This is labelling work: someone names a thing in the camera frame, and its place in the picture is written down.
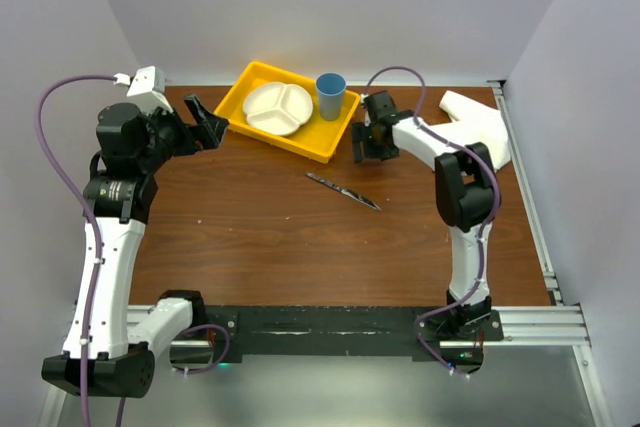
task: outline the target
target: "wooden table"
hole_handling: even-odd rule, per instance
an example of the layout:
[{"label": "wooden table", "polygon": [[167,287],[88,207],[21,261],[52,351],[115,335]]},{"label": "wooden table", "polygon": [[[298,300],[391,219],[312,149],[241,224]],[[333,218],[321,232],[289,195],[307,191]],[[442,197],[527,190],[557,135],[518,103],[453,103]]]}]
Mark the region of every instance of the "wooden table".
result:
[{"label": "wooden table", "polygon": [[[188,119],[184,95],[214,109],[227,90],[171,87],[166,95]],[[414,108],[417,88],[388,90],[399,109]],[[448,121],[438,108],[445,90],[429,91],[429,123]],[[451,90],[495,106],[489,88]],[[369,197],[382,212],[313,182],[307,171]],[[219,149],[172,159],[156,178],[131,303],[155,303],[166,289],[200,290],[208,304],[445,302],[448,228],[436,210],[433,173],[407,152],[356,165],[348,130],[325,165],[229,131]],[[494,304],[548,305],[513,166],[498,179],[503,203],[488,271]]]}]

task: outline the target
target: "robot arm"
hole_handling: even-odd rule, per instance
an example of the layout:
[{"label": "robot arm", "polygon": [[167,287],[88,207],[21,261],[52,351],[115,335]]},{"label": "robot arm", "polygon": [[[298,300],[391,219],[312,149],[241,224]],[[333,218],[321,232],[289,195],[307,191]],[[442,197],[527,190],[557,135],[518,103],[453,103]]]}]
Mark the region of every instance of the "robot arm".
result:
[{"label": "robot arm", "polygon": [[[412,111],[398,112],[387,91],[369,95],[364,100],[368,122],[353,125],[354,157],[388,160],[401,149],[415,155],[435,171],[436,204],[442,220],[449,226],[452,240],[452,277],[447,302],[463,298],[478,280],[480,250],[478,230],[491,211],[493,190],[479,165],[464,152],[439,142],[418,128]],[[477,142],[469,130],[456,123],[430,126],[442,137],[467,145],[489,166],[488,148]],[[483,232],[484,265],[491,224]],[[475,322],[491,312],[491,297],[486,282],[486,269],[480,287],[457,309],[459,322]]]},{"label": "robot arm", "polygon": [[[133,79],[122,74],[116,84],[129,86],[127,98],[98,115],[100,143],[91,162],[84,197],[102,234],[102,264],[91,309],[88,339],[89,395],[142,397],[159,357],[180,332],[206,323],[198,292],[168,291],[137,326],[127,329],[127,305],[133,267],[157,192],[155,172],[171,157],[214,149],[222,142],[228,121],[209,113],[197,97],[185,103],[196,120],[185,124],[163,95],[164,77],[155,67],[138,70]],[[98,169],[99,161],[104,163]],[[95,264],[95,238],[85,226],[86,251],[76,312],[62,354],[44,360],[44,380],[78,394],[81,324]]]}]

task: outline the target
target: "white wall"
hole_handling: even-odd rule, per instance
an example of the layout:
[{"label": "white wall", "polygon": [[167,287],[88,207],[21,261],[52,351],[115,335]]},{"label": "white wall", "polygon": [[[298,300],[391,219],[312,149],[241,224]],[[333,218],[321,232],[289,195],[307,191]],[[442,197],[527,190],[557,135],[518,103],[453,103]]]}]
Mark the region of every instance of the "white wall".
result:
[{"label": "white wall", "polygon": [[560,287],[624,427],[640,423],[638,25],[638,0],[554,0],[506,84]]},{"label": "white wall", "polygon": [[352,81],[407,64],[431,84],[468,84],[511,72],[551,0],[109,2],[138,60],[180,83],[233,83],[261,59]]},{"label": "white wall", "polygon": [[[83,219],[33,132],[46,86],[78,73],[136,67],[107,0],[0,0],[0,425],[35,425],[45,356],[59,353],[82,272]],[[69,87],[44,116],[52,148],[80,183],[97,149],[107,85]]]}]

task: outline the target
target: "white plate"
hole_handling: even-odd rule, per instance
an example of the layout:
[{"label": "white plate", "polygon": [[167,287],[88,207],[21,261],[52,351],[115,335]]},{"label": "white plate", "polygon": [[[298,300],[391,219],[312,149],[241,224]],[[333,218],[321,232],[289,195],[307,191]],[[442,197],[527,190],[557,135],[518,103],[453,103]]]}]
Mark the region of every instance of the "white plate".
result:
[{"label": "white plate", "polygon": [[269,82],[254,89],[242,104],[247,123],[273,135],[291,135],[313,114],[309,92],[296,84]]}]

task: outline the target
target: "cable connector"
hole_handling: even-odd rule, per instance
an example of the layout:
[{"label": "cable connector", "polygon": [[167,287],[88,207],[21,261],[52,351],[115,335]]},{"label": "cable connector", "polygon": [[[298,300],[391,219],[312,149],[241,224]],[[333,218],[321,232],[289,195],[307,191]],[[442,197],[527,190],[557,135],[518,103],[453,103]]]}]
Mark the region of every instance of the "cable connector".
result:
[{"label": "cable connector", "polygon": [[119,85],[121,87],[131,86],[131,76],[127,74],[118,73],[114,75],[116,80],[113,81],[113,85]]}]

